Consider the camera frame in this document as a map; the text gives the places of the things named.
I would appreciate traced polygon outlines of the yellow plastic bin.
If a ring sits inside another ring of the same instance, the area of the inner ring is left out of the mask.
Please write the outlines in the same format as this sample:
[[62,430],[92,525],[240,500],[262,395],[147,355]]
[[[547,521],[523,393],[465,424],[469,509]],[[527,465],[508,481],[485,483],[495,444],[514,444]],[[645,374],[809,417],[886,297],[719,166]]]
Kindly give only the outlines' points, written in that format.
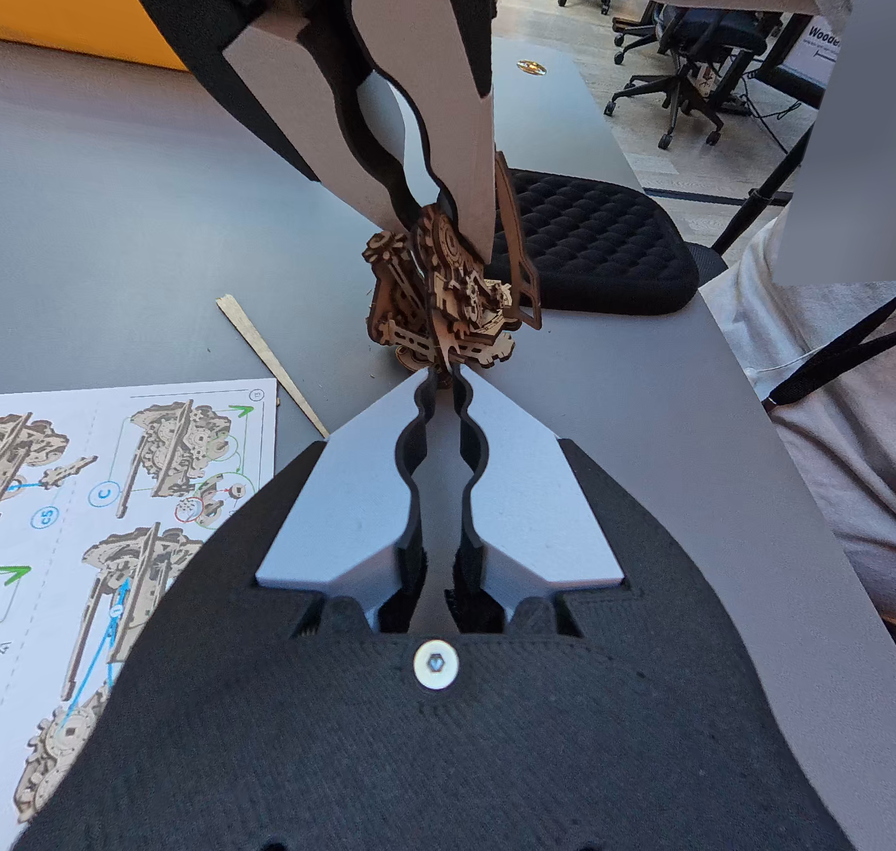
[[186,70],[139,0],[1,0],[1,38]]

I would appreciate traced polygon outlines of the black stand leg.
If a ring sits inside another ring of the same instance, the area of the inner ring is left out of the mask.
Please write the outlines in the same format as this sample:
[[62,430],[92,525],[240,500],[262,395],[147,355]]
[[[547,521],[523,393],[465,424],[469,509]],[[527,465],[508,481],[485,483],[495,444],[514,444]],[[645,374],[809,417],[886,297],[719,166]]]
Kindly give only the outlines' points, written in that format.
[[797,171],[805,158],[814,126],[810,126],[783,160],[757,189],[751,189],[745,203],[738,209],[719,238],[711,246],[723,255],[733,243],[756,221],[758,216],[776,199],[784,183]]

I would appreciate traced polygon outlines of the white sign board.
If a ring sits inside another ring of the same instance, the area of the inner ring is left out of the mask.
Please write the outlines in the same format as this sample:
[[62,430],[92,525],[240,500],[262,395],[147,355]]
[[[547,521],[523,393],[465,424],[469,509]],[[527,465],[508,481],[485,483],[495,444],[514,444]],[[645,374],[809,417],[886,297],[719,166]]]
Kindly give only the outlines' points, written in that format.
[[841,39],[823,16],[813,16],[794,40],[781,66],[825,90],[841,48]]

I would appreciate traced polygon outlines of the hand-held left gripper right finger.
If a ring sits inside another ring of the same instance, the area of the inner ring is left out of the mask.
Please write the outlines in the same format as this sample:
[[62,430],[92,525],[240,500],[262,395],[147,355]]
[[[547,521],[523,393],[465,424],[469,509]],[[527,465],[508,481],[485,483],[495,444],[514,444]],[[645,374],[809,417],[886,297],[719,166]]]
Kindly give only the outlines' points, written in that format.
[[623,571],[559,438],[467,366],[454,368],[462,539],[446,600],[462,633],[500,633],[528,598],[614,588]]

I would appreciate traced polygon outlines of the person's white shirt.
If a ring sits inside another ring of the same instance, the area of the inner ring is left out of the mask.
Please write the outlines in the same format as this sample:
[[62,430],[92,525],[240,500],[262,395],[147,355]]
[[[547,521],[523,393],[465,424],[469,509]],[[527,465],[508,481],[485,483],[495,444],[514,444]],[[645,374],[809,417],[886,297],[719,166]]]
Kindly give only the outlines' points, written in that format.
[[[758,397],[812,355],[894,301],[893,282],[776,285],[790,213],[750,240],[737,263],[701,289]],[[771,422],[883,621],[895,621],[894,349],[845,371]]]

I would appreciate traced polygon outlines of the thin wooden stick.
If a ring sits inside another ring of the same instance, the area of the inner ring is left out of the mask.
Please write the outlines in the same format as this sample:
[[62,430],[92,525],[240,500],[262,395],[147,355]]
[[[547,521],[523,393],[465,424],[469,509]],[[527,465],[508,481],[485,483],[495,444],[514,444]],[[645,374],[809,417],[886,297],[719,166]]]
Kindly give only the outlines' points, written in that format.
[[252,351],[260,358],[266,368],[275,376],[277,382],[285,389],[288,396],[296,403],[312,426],[327,440],[330,432],[324,427],[315,410],[302,394],[296,382],[289,376],[278,357],[263,339],[262,335],[247,317],[238,301],[231,295],[216,299],[218,309],[225,315],[233,327],[240,333]]

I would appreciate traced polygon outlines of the black quilted cushion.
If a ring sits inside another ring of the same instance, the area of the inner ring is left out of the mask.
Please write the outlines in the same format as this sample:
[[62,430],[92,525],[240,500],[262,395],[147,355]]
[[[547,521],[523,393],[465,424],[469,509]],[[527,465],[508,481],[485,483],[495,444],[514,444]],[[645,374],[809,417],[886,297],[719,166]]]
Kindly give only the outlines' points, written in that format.
[[651,198],[579,177],[509,174],[543,309],[659,316],[696,295],[698,266]]

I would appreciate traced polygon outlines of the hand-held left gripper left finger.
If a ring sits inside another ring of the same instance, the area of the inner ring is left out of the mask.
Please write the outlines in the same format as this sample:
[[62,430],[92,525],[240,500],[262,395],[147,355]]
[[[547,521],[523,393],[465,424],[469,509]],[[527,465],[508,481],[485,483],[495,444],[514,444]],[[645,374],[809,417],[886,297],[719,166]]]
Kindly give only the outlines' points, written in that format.
[[372,629],[406,633],[427,575],[412,476],[431,418],[422,369],[330,434],[257,583],[355,599]]

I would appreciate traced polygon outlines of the printed instruction sheet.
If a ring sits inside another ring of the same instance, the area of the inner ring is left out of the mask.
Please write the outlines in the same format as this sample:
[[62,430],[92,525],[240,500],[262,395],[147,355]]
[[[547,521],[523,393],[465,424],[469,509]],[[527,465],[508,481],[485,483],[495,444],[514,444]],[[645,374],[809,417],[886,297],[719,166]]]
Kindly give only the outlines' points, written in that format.
[[1,839],[84,747],[162,596],[273,477],[277,384],[1,398]]

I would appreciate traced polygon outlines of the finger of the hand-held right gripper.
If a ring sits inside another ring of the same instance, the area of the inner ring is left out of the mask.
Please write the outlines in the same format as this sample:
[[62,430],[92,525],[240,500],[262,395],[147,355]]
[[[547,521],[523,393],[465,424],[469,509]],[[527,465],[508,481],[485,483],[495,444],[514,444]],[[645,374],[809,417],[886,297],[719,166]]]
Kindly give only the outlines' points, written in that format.
[[383,230],[416,222],[395,96],[331,25],[269,9],[223,56],[321,185]]
[[496,222],[494,105],[480,93],[451,0],[351,0],[374,64],[414,111],[427,171],[480,258]]

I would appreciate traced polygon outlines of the wooden gear model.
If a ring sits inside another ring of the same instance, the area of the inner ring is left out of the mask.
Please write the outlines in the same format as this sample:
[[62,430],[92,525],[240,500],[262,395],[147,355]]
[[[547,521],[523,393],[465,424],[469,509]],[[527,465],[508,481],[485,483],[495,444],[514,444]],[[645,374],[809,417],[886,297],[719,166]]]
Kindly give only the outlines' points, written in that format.
[[464,245],[437,204],[422,208],[408,234],[379,232],[367,242],[364,259],[375,274],[368,335],[404,350],[412,371],[454,364],[484,368],[510,358],[510,332],[522,324],[542,326],[539,275],[525,244],[511,174],[496,152],[497,204],[507,241],[510,282],[485,276],[485,265]]

